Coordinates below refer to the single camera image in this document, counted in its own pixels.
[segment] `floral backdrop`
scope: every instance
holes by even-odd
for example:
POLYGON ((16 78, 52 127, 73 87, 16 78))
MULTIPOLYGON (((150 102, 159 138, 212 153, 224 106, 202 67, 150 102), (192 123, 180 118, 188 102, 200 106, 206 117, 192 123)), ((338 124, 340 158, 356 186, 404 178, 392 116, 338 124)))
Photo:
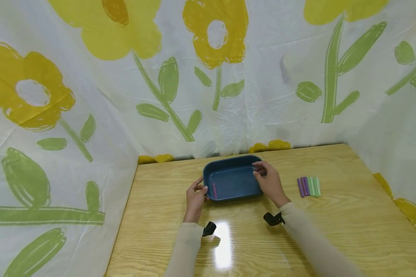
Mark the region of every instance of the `floral backdrop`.
POLYGON ((0 0, 0 276, 101 276, 138 163, 333 143, 416 229, 416 1, 0 0))

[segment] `yellow flower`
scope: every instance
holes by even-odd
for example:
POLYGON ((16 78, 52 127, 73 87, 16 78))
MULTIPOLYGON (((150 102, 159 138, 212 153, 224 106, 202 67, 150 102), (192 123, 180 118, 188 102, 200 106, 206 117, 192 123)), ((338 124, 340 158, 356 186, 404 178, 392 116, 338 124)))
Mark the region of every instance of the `yellow flower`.
POLYGON ((391 193, 390 186, 388 185, 387 181, 384 179, 381 173, 374 173, 373 177, 377 180, 377 182, 383 187, 385 192, 388 194, 390 198, 393 199, 393 193, 391 193))
POLYGON ((75 104, 72 91, 62 81, 62 73, 41 53, 22 57, 11 46, 0 43, 0 108, 12 122, 32 131, 54 128, 61 112, 75 104), (16 86, 25 80, 41 86, 49 102, 33 106, 21 98, 16 86))
MULTIPOLYGON (((387 181, 384 179, 381 173, 374 173, 373 177, 378 181, 378 183, 383 187, 385 192, 393 199, 393 194, 391 193, 390 186, 387 181)), ((401 212, 407 217, 413 227, 416 229, 416 204, 408 201, 404 198, 398 198, 393 200, 396 206, 401 210, 401 212)))
POLYGON ((133 49, 151 58, 161 49, 162 34, 154 23, 160 0, 49 0, 69 25, 82 28, 92 55, 116 60, 133 49))
POLYGON ((213 69, 223 61, 237 63, 243 60, 243 40, 248 28, 244 0, 188 0, 182 16, 187 29, 194 33, 194 49, 203 65, 213 69), (208 29, 215 25, 225 29, 225 35, 222 45, 211 47, 208 29))
POLYGON ((273 151, 273 150, 284 150, 284 149, 290 149, 291 145, 287 141, 283 140, 272 140, 270 143, 268 143, 268 146, 263 145, 262 143, 256 143, 254 146, 252 146, 248 153, 257 153, 257 152, 263 152, 263 151, 273 151))
POLYGON ((304 17, 312 25, 332 22, 345 12, 345 20, 358 21, 380 12, 389 0, 305 0, 304 17))
POLYGON ((394 201, 416 230, 416 204, 404 198, 394 201))
POLYGON ((170 154, 157 155, 156 157, 139 156, 138 164, 153 164, 153 163, 165 163, 173 161, 174 157, 170 154))

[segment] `hand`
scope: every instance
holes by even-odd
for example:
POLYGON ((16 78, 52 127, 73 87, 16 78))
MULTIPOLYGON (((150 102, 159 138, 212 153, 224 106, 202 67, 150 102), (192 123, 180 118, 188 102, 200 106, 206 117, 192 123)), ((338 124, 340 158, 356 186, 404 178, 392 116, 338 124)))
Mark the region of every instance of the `hand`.
POLYGON ((203 177, 197 179, 186 192, 186 213, 183 222, 199 223, 203 203, 208 200, 208 197, 205 196, 208 187, 200 185, 202 180, 203 177))
POLYGON ((266 161, 253 163, 253 175, 259 183, 260 189, 278 207, 291 202, 285 195, 280 182, 279 172, 266 161))

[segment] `flower center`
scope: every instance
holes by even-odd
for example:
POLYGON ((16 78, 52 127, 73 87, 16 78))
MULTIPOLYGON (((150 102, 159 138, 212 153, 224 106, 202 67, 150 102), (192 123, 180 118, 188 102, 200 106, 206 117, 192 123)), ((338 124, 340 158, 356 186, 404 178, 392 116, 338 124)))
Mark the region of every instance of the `flower center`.
POLYGON ((212 21, 207 30, 208 43, 214 49, 220 49, 228 40, 228 31, 225 23, 220 20, 212 21))
POLYGON ((102 0, 103 9, 114 21, 123 26, 129 23, 129 16, 124 0, 102 0))
POLYGON ((50 102, 51 94, 48 89, 37 81, 19 81, 15 86, 15 90, 21 98, 32 106, 41 107, 50 102))

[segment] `left hand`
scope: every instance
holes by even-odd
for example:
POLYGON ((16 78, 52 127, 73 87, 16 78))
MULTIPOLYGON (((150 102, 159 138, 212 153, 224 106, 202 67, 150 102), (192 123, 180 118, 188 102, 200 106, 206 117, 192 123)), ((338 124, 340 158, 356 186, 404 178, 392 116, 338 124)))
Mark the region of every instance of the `left hand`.
POLYGON ((203 203, 208 200, 206 196, 208 187, 200 185, 202 180, 203 177, 197 179, 186 192, 186 213, 183 222, 199 223, 203 203))

